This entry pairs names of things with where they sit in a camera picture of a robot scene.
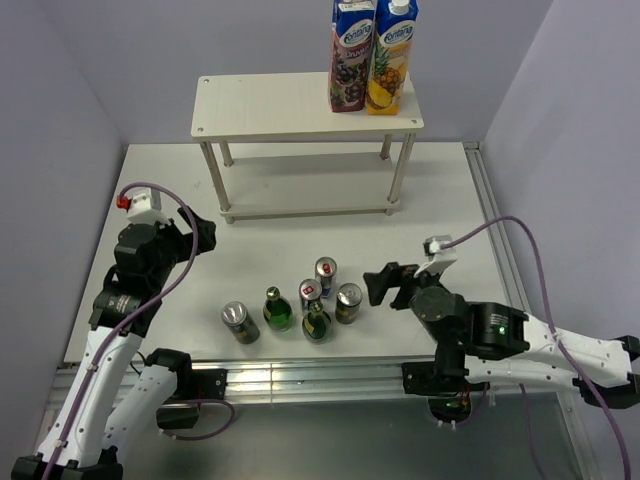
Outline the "dark can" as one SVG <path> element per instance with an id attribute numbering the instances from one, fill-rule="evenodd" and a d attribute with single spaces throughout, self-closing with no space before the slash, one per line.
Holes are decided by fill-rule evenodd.
<path id="1" fill-rule="evenodd" d="M 247 307 L 239 301 L 231 301 L 222 308 L 221 320 L 241 344 L 254 343 L 260 337 L 260 330 Z"/>
<path id="2" fill-rule="evenodd" d="M 341 285 L 336 294 L 336 320 L 341 324 L 352 324 L 358 316 L 362 299 L 363 294 L 357 284 Z"/>

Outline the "silver blue can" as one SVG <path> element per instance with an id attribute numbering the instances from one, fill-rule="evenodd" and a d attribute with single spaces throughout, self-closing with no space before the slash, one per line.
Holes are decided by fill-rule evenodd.
<path id="1" fill-rule="evenodd" d="M 309 311 L 309 307 L 312 302 L 319 301 L 322 295 L 321 284 L 313 279 L 304 279 L 298 288 L 299 300 L 301 305 L 301 312 L 305 315 Z"/>
<path id="2" fill-rule="evenodd" d="M 315 279 L 321 285 L 321 297 L 327 298 L 335 284 L 337 273 L 336 261 L 328 256 L 319 258 L 315 263 Z"/>

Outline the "silver blue can front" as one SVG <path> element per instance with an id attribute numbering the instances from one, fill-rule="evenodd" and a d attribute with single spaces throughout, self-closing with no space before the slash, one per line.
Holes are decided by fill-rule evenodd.
<path id="1" fill-rule="evenodd" d="M 309 311 L 309 307 L 312 302 L 319 301 L 322 295 L 321 284 L 313 279 L 304 279 L 298 288 L 299 300 L 301 305 L 301 312 L 305 315 Z"/>

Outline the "green glass bottle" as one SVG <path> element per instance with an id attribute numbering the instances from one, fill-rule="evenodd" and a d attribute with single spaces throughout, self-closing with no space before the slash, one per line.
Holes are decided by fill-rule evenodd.
<path id="1" fill-rule="evenodd" d="M 284 332 L 292 325 L 291 305 L 276 286 L 271 286 L 266 290 L 263 316 L 267 325 L 275 332 Z"/>
<path id="2" fill-rule="evenodd" d="M 309 304 L 309 308 L 303 316 L 302 331 L 308 341 L 316 344 L 326 342 L 331 338 L 332 320 L 321 301 L 314 300 Z"/>

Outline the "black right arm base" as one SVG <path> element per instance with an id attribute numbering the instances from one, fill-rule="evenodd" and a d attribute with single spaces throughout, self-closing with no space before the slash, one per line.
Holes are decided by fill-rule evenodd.
<path id="1" fill-rule="evenodd" d="M 489 382 L 469 382 L 460 372 L 438 373 L 434 361 L 404 362 L 401 373 L 404 393 L 427 399 L 428 414 L 438 428 L 455 431 L 487 403 Z"/>

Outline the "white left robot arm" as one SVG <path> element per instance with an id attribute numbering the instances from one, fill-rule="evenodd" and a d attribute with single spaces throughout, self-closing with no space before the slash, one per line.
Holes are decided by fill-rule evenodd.
<path id="1" fill-rule="evenodd" d="M 121 403 L 116 395 L 151 322 L 172 290 L 167 279 L 178 264 L 215 249 L 216 225 L 188 207 L 183 233 L 158 210 L 128 212 L 118 235 L 115 263 L 95 298 L 84 355 L 64 405 L 37 452 L 16 460 L 14 479 L 120 479 L 126 448 L 137 428 L 169 398 L 195 386 L 189 354 L 158 349 L 146 361 L 140 386 Z"/>

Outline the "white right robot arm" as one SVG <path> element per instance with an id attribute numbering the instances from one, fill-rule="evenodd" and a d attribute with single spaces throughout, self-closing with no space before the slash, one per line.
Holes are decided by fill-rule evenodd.
<path id="1" fill-rule="evenodd" d="M 610 409 L 639 402 L 634 336 L 602 340 L 552 329 L 517 308 L 468 301 L 417 265 L 391 262 L 363 279 L 370 305 L 396 290 L 391 308 L 410 310 L 436 344 L 433 360 L 402 364 L 407 394 L 445 396 L 507 383 L 576 391 L 587 404 Z"/>

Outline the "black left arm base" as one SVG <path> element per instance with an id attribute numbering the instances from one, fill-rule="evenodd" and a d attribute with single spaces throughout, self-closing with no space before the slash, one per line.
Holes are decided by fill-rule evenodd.
<path id="1" fill-rule="evenodd" d="M 160 404 L 155 413 L 155 424 L 166 435 L 176 438 L 206 439 L 226 430 L 235 420 L 235 408 L 225 400 L 227 370 L 196 369 L 178 376 L 177 386 L 169 389 L 168 397 Z M 193 429 L 199 420 L 205 417 L 206 407 L 220 406 L 227 418 L 216 430 L 209 434 L 187 436 L 181 430 Z"/>

